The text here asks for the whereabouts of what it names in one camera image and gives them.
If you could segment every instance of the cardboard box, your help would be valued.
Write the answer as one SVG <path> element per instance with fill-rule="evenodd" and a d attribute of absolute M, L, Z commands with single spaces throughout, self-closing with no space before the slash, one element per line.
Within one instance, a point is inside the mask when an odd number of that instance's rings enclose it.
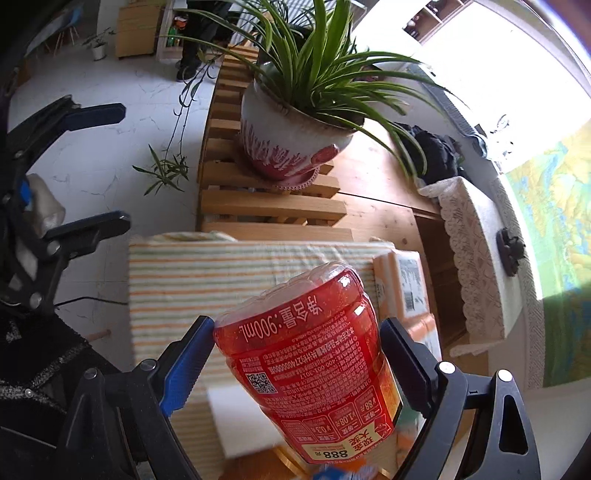
<path fill-rule="evenodd" d="M 375 284 L 380 321 L 396 317 L 409 320 L 429 313 L 427 286 L 418 252 L 392 250 L 374 258 Z"/>
<path fill-rule="evenodd" d="M 153 53 L 156 47 L 160 4 L 136 2 L 119 9 L 115 55 L 119 58 Z"/>
<path fill-rule="evenodd" d="M 413 320 L 412 325 L 405 325 L 405 328 L 415 342 L 426 346 L 438 362 L 441 361 L 441 346 L 439 345 L 439 334 L 435 317 L 427 313 L 419 319 Z"/>

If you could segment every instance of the white tile floor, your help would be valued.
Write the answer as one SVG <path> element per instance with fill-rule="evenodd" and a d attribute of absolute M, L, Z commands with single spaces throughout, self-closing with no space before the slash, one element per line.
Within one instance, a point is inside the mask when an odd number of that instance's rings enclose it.
<path fill-rule="evenodd" d="M 109 52 L 94 62 L 90 51 L 64 48 L 56 57 L 33 61 L 33 76 L 11 103 L 11 127 L 46 104 L 67 94 L 82 106 L 123 103 L 125 119 L 118 125 L 67 132 L 39 159 L 30 173 L 39 174 L 66 207 L 66 222 L 110 210 L 131 215 L 124 236 L 102 242 L 97 251 L 74 260 L 64 272 L 56 302 L 79 296 L 127 300 L 127 244 L 132 235 L 192 231 L 196 211 L 196 167 L 214 80 L 205 81 L 191 107 L 183 141 L 190 166 L 184 192 L 161 189 L 143 196 L 150 179 L 132 169 L 152 164 L 148 144 L 166 147 L 173 131 L 178 95 L 172 65 L 155 57 L 118 60 Z M 82 335 L 109 328 L 108 338 L 94 348 L 121 369 L 132 366 L 127 307 L 83 300 L 64 306 L 60 316 Z"/>

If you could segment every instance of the qr code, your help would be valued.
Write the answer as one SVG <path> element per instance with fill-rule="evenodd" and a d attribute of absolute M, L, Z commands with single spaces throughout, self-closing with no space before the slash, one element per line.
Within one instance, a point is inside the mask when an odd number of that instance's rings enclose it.
<path fill-rule="evenodd" d="M 259 374 L 246 374 L 246 377 L 251 383 L 252 388 L 258 393 L 277 393 L 277 390 L 275 390 L 275 387 L 265 372 Z"/>
<path fill-rule="evenodd" d="M 404 307 L 405 307 L 406 311 L 414 310 L 413 292 L 411 292 L 411 291 L 404 292 Z"/>

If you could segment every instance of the wooden cabinet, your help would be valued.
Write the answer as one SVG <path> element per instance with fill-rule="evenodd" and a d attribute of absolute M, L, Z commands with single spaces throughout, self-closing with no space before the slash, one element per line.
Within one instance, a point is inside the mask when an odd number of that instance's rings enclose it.
<path fill-rule="evenodd" d="M 162 7 L 159 3 L 136 2 L 119 9 L 115 55 L 119 58 L 154 52 Z"/>

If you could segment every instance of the bottle label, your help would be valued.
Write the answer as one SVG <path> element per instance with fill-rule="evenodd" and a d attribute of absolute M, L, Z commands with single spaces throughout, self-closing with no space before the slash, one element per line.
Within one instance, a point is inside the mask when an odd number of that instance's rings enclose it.
<path fill-rule="evenodd" d="M 382 388 L 394 412 L 400 410 L 369 299 L 360 295 L 337 310 L 326 286 L 219 329 L 231 328 L 240 343 L 257 345 L 230 356 L 234 373 L 310 463 L 349 461 L 392 432 Z M 301 333 L 283 335 L 303 324 Z M 261 345 L 265 338 L 268 346 Z"/>

